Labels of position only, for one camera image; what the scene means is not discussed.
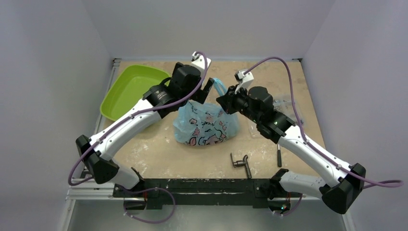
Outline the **light blue plastic bag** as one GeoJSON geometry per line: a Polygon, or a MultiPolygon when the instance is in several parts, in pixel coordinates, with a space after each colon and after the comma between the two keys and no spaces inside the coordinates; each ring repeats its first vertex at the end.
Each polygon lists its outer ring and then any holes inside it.
{"type": "Polygon", "coordinates": [[[240,124],[236,115],[227,114],[214,103],[188,101],[173,121],[175,139],[190,146],[215,145],[235,137],[240,124]]]}

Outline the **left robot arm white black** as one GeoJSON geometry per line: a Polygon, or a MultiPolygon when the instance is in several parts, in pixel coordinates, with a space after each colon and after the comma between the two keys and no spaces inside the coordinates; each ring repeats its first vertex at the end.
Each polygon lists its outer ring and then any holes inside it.
{"type": "Polygon", "coordinates": [[[97,184],[111,182],[123,186],[132,197],[141,195],[143,179],[138,171],[120,165],[114,156],[137,134],[177,111],[189,100],[203,103],[214,83],[209,79],[202,87],[210,65],[211,60],[203,57],[191,64],[176,63],[172,76],[150,87],[119,120],[90,138],[79,136],[76,139],[79,162],[89,170],[90,179],[97,184]]]}

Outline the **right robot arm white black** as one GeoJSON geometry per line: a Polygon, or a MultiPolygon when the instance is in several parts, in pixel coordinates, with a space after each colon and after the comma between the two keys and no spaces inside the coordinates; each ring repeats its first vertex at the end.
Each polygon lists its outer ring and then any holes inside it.
{"type": "Polygon", "coordinates": [[[351,165],[329,153],[309,137],[302,137],[301,128],[273,105],[273,97],[264,87],[228,88],[216,101],[227,114],[240,113],[256,124],[259,133],[273,143],[289,150],[308,164],[317,177],[302,175],[288,169],[279,170],[270,179],[270,198],[284,193],[302,193],[319,198],[332,211],[345,214],[363,190],[366,169],[351,165]]]}

